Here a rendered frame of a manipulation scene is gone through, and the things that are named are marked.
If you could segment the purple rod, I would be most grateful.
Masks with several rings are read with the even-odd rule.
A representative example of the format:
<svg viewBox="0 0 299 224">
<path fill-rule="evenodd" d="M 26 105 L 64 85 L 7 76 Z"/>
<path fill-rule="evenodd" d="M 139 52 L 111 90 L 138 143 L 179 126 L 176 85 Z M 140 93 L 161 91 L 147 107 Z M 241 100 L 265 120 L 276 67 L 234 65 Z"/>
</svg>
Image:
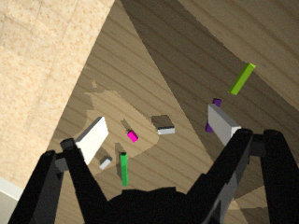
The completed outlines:
<svg viewBox="0 0 299 224">
<path fill-rule="evenodd" d="M 216 104 L 218 107 L 220 107 L 221 106 L 221 99 L 214 98 L 212 104 Z M 212 131 L 213 131 L 213 129 L 208 124 L 208 119 L 207 119 L 205 130 L 206 130 L 207 133 L 212 133 Z"/>
</svg>

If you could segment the small magenta block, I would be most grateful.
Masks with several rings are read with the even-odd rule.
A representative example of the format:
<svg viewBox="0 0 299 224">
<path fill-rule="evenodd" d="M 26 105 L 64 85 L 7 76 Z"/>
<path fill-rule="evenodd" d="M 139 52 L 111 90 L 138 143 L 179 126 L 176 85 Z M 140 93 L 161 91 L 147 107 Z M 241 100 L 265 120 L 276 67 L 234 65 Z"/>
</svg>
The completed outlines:
<svg viewBox="0 0 299 224">
<path fill-rule="evenodd" d="M 138 139 L 138 136 L 135 134 L 135 132 L 134 132 L 133 130 L 131 130 L 130 132 L 128 132 L 127 135 L 130 137 L 130 139 L 131 139 L 133 142 L 135 142 L 135 141 Z"/>
</svg>

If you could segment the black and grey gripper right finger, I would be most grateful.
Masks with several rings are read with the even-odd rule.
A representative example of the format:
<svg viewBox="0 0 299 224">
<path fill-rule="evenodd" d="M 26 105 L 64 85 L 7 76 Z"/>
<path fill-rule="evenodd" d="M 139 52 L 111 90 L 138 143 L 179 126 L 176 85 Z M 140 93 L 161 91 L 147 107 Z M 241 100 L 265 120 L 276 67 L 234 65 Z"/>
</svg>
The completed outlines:
<svg viewBox="0 0 299 224">
<path fill-rule="evenodd" d="M 223 224 L 250 156 L 260 157 L 270 224 L 299 224 L 299 168 L 283 133 L 253 133 L 215 104 L 208 124 L 225 148 L 161 224 L 207 224 L 211 216 Z"/>
</svg>

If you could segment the grey rod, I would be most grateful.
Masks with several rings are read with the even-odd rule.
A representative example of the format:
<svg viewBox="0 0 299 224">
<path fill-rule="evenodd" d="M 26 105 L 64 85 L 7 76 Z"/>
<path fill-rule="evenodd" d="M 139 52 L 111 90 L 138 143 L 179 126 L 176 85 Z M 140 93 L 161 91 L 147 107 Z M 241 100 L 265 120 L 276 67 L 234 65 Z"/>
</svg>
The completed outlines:
<svg viewBox="0 0 299 224">
<path fill-rule="evenodd" d="M 158 134 L 175 133 L 175 126 L 158 127 Z"/>
<path fill-rule="evenodd" d="M 101 164 L 100 164 L 100 168 L 104 169 L 110 162 L 112 161 L 111 157 L 107 157 Z"/>
</svg>

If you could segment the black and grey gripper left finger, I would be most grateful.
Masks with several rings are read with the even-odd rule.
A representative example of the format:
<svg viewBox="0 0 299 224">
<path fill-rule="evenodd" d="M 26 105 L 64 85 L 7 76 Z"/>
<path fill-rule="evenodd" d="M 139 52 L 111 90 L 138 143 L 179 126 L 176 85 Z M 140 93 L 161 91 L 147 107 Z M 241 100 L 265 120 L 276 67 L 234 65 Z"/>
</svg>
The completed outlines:
<svg viewBox="0 0 299 224">
<path fill-rule="evenodd" d="M 121 224 L 87 166 L 107 135 L 105 119 L 98 117 L 76 140 L 63 140 L 63 152 L 44 152 L 7 224 L 54 224 L 68 170 L 85 224 Z"/>
</svg>

